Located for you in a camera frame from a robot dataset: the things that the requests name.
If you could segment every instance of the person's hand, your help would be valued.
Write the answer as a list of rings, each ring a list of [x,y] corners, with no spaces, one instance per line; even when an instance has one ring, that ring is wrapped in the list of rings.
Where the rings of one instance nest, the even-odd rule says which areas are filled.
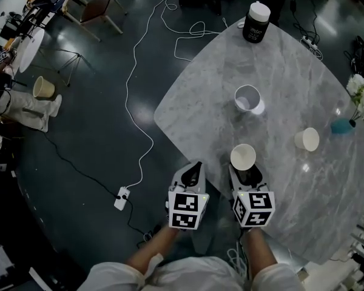
[[[7,52],[7,57],[3,60],[3,63],[6,64],[6,65],[11,64],[14,57],[15,56],[14,56],[14,54],[12,52]]]

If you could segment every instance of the beige bucket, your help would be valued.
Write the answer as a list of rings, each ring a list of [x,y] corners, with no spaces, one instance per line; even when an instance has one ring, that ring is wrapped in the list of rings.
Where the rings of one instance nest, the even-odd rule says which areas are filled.
[[[43,76],[36,79],[32,94],[34,97],[50,98],[54,95],[55,86],[54,84],[48,82]]]

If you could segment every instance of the black jar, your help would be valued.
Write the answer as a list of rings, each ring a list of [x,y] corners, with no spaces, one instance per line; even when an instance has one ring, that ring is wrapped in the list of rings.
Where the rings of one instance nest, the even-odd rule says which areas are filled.
[[[269,8],[259,2],[252,3],[243,28],[244,39],[251,43],[259,43],[265,36],[268,24]]]

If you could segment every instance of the white cube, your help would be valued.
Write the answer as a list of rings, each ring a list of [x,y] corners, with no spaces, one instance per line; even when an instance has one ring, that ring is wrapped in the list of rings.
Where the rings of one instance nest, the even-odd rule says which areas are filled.
[[[208,194],[169,192],[169,227],[197,230],[208,200]]]
[[[275,212],[273,192],[234,192],[233,211],[241,227],[266,226]]]

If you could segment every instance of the power outlet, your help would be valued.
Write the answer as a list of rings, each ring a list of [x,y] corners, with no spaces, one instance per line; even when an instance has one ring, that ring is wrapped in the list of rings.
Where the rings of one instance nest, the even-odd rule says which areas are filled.
[[[117,199],[114,203],[114,206],[118,210],[124,209],[124,206],[126,205],[129,193],[130,193],[129,190],[127,190],[125,187],[120,188],[119,194],[117,194]]]
[[[311,40],[309,38],[306,38],[306,36],[302,37],[303,41],[307,44],[309,44],[309,46],[314,49],[315,51],[318,49],[316,44],[311,44]]]

